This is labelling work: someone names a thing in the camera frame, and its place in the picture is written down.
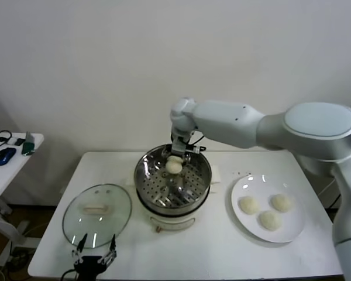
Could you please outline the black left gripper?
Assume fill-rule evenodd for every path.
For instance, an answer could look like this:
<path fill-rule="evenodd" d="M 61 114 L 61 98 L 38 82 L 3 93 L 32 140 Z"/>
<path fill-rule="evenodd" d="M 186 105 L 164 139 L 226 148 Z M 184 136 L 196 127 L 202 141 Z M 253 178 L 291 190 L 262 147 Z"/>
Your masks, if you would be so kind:
<path fill-rule="evenodd" d="M 74 269 L 77 272 L 77 281 L 96 281 L 97 276 L 106 271 L 107 266 L 100 261 L 102 256 L 81 256 L 88 234 L 86 233 L 72 250 L 72 257 L 76 261 Z M 113 235 L 109 251 L 104 257 L 104 262 L 113 262 L 117 257 L 115 235 Z"/>

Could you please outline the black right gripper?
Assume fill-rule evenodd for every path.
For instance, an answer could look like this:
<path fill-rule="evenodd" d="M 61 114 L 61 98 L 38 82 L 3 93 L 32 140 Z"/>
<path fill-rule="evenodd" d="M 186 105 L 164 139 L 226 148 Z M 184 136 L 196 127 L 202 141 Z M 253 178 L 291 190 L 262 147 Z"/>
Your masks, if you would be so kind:
<path fill-rule="evenodd" d="M 183 156 L 183 167 L 192 166 L 193 145 L 190 144 L 192 131 L 182 131 L 177 128 L 171 130 L 171 145 L 163 145 L 161 157 L 166 162 L 172 155 Z"/>

